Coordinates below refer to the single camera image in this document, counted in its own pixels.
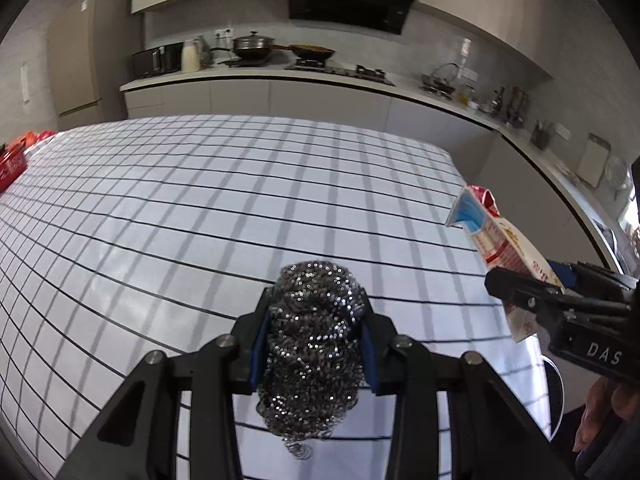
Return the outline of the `right hand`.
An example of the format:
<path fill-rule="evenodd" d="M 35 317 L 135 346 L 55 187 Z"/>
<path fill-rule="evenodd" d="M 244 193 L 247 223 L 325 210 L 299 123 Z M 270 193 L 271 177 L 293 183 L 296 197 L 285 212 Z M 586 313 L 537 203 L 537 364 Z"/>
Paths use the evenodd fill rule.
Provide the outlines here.
<path fill-rule="evenodd" d="M 573 451 L 582 452 L 603 426 L 606 414 L 612 411 L 617 417 L 629 422 L 639 411 L 639 390 L 611 379 L 600 377 L 590 388 L 585 411 L 576 431 Z"/>

